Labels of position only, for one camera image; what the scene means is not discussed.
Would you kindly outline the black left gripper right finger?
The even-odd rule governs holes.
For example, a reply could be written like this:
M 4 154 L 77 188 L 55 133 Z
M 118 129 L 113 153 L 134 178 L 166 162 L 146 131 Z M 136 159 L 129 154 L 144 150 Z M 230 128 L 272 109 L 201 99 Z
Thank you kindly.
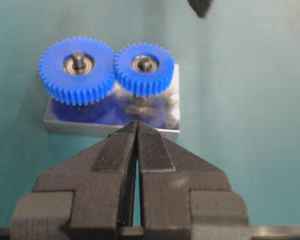
M 137 128 L 141 223 L 147 240 L 188 240 L 194 222 L 248 226 L 226 173 L 143 122 Z

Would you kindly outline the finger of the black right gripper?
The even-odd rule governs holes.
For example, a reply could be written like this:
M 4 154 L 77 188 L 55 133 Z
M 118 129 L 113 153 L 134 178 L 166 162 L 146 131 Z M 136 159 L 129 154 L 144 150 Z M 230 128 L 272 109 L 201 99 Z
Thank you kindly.
M 187 2 L 198 18 L 205 18 L 214 0 L 188 0 Z

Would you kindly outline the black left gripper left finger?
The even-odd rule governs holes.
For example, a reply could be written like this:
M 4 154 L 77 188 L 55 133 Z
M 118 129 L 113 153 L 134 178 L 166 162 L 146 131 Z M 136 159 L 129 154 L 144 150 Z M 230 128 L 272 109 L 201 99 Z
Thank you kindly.
M 116 240 L 133 213 L 135 141 L 131 122 L 41 173 L 15 207 L 13 240 Z

